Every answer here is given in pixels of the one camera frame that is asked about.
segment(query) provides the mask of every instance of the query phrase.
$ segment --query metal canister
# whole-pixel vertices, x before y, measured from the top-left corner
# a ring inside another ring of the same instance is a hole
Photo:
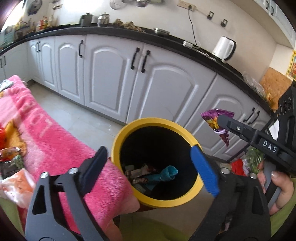
[[[110,15],[107,13],[100,14],[98,18],[98,27],[104,27],[107,26],[110,20]]]

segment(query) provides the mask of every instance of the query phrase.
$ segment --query purple snack wrapper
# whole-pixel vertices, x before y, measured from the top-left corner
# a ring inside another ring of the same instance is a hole
[[[209,124],[214,132],[221,137],[227,148],[229,146],[229,134],[227,130],[218,126],[217,119],[220,115],[226,115],[230,118],[233,118],[234,112],[228,110],[213,109],[201,113],[202,118]]]

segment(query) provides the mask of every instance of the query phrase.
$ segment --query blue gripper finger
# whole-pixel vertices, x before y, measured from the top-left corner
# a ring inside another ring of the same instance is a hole
[[[206,190],[216,197],[220,192],[218,177],[204,156],[202,150],[197,145],[191,148],[190,157],[195,169],[201,176]]]

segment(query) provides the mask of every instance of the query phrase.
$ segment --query black countertop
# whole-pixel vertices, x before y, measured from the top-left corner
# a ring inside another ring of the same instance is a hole
[[[198,62],[207,68],[215,71],[217,74],[221,75],[232,84],[237,86],[243,92],[245,92],[250,98],[252,98],[258,105],[260,105],[268,114],[271,113],[271,108],[268,103],[264,101],[249,85],[247,85],[242,78],[242,74],[238,72],[235,68],[229,64],[224,64],[219,60],[213,60],[214,56],[204,50],[199,49],[203,53],[207,53],[210,57],[204,56],[203,54],[195,51],[194,49],[184,47],[182,45],[183,40],[174,36],[160,37],[156,35],[153,30],[142,28],[145,33],[138,32],[134,30],[128,30],[123,28],[115,28],[110,24],[108,27],[97,27],[96,24],[92,27],[80,27],[79,25],[61,25],[52,28],[45,29],[44,31],[38,33],[30,33],[24,38],[20,39],[15,43],[11,43],[5,49],[0,52],[0,56],[3,55],[8,50],[16,47],[24,42],[49,37],[49,36],[62,36],[62,35],[87,35],[87,34],[97,34],[97,35],[108,35],[115,36],[125,39],[131,39],[139,42],[144,42],[151,44],[163,49],[180,54],[187,57],[195,62]]]

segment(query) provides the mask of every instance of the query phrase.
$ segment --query power strip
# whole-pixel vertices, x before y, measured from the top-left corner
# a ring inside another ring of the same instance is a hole
[[[191,11],[195,11],[195,9],[196,9],[195,5],[188,3],[188,2],[181,1],[181,0],[178,1],[177,6],[183,7],[186,9],[189,9],[189,6],[191,6],[191,9],[190,9]]]

